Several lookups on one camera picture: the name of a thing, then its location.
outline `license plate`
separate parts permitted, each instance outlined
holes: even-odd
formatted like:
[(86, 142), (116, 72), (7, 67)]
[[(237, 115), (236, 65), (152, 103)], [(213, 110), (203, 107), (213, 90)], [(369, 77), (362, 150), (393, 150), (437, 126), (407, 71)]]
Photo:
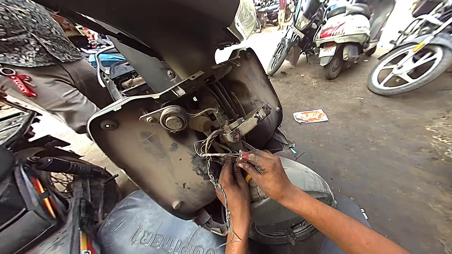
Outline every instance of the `license plate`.
[(298, 35), (300, 37), (300, 39), (303, 39), (303, 37), (305, 36), (302, 32), (300, 32), (298, 29), (296, 29), (294, 26), (290, 27), (292, 29), (292, 31)]
[(324, 56), (334, 56), (334, 53), (336, 53), (336, 46), (324, 47), (320, 49), (319, 58)]

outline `bolt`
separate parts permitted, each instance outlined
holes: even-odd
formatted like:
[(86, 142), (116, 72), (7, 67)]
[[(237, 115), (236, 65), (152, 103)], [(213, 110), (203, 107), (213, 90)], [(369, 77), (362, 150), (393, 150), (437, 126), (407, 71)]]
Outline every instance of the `bolt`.
[(179, 208), (182, 207), (182, 205), (184, 204), (183, 201), (174, 201), (173, 204), (171, 204), (171, 206), (173, 207), (174, 210), (177, 210)]
[(100, 123), (100, 127), (106, 131), (114, 131), (118, 128), (118, 123), (113, 120), (105, 120)]
[(168, 70), (168, 77), (170, 77), (171, 79), (176, 77), (176, 73), (173, 70)]
[(148, 117), (148, 118), (146, 118), (146, 121), (147, 121), (148, 123), (155, 123), (155, 122), (157, 121), (157, 119), (155, 119), (155, 118), (153, 118), (153, 117)]
[(184, 123), (179, 117), (170, 116), (165, 120), (165, 125), (171, 130), (179, 130), (184, 126)]

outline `pedestrian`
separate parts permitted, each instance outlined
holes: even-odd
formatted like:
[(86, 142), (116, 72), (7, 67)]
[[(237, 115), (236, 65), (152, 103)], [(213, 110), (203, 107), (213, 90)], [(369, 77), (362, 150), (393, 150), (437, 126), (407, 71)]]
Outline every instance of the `pedestrian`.
[(42, 6), (28, 0), (0, 0), (0, 63), (31, 77), (25, 96), (7, 76), (6, 93), (57, 116), (77, 133), (89, 118), (113, 102), (97, 81), (95, 69), (69, 41)]
[[(226, 159), (219, 182), (226, 193), (234, 230), (228, 232), (226, 254), (248, 253), (251, 197), (240, 168), (248, 172), (270, 198), (300, 215), (336, 243), (337, 246), (321, 248), (320, 254), (409, 254), (388, 238), (293, 185), (282, 166), (278, 156), (260, 150), (250, 151), (249, 159), (237, 160), (235, 164)], [(220, 189), (215, 191), (224, 204)]]
[(286, 17), (286, 0), (279, 0), (278, 30), (284, 28), (284, 18)]

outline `red connector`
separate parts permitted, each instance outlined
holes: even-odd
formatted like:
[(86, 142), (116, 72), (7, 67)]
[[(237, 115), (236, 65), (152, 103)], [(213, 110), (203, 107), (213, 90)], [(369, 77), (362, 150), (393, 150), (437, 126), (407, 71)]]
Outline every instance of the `red connector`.
[(242, 151), (242, 150), (239, 150), (239, 153), (240, 153), (240, 156), (239, 156), (239, 159), (240, 160), (243, 160), (243, 159), (248, 159), (249, 158), (249, 154), (247, 153), (247, 152), (244, 152), (244, 151)]

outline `road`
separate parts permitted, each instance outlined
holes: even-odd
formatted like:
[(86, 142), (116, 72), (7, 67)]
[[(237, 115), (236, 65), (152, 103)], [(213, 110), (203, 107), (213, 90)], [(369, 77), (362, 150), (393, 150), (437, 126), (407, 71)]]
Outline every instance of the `road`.
[[(240, 47), (251, 46), (266, 65), (283, 34), (274, 30), (253, 35)], [(227, 56), (225, 50), (217, 59)], [(302, 56), (293, 67), (285, 61), (280, 71), (286, 74), (271, 78), (284, 112), (282, 129), (304, 153), (298, 161), (321, 175), (335, 194), (355, 200), (373, 229), (411, 253), (452, 254), (451, 73), (413, 92), (382, 97), (366, 88), (376, 56), (361, 58), (329, 81), (317, 62)], [(292, 117), (319, 108), (328, 122), (299, 124)], [(41, 118), (34, 124), (38, 136), (71, 142), (69, 149), (85, 160), (120, 172), (86, 136), (50, 116)], [(123, 174), (118, 183), (124, 193), (136, 188)]]

